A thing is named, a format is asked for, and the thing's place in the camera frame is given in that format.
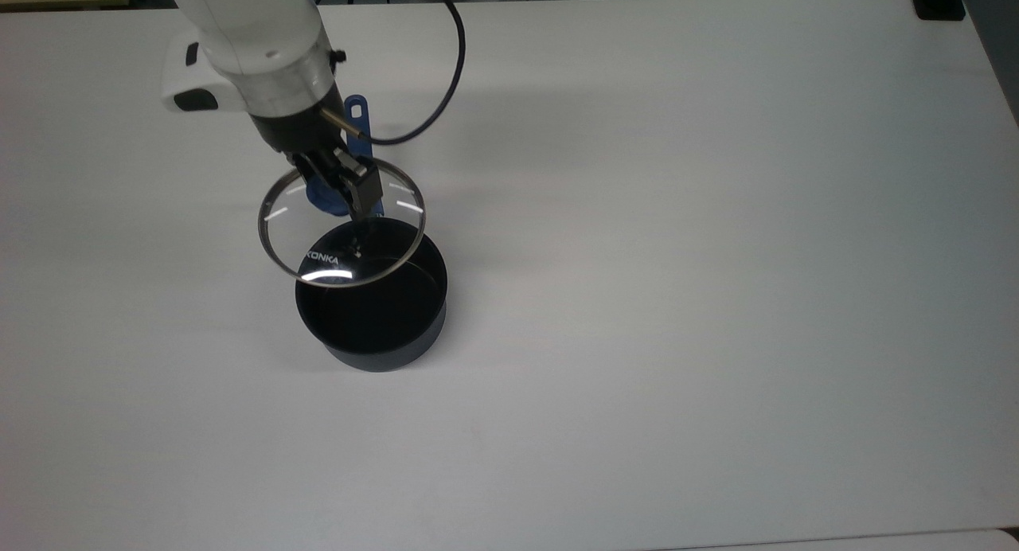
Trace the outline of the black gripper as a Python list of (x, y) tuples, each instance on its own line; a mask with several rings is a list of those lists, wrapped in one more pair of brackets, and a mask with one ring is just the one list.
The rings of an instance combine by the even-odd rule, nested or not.
[[(322, 109), (345, 112), (341, 93), (330, 91), (315, 105), (293, 115), (269, 118), (251, 113), (250, 119), (266, 144), (301, 174), (306, 195), (342, 195), (350, 217), (371, 217), (380, 202), (377, 163), (370, 156), (350, 154), (342, 130), (324, 118)], [(335, 173), (323, 173), (303, 156), (314, 151), (334, 152)]]

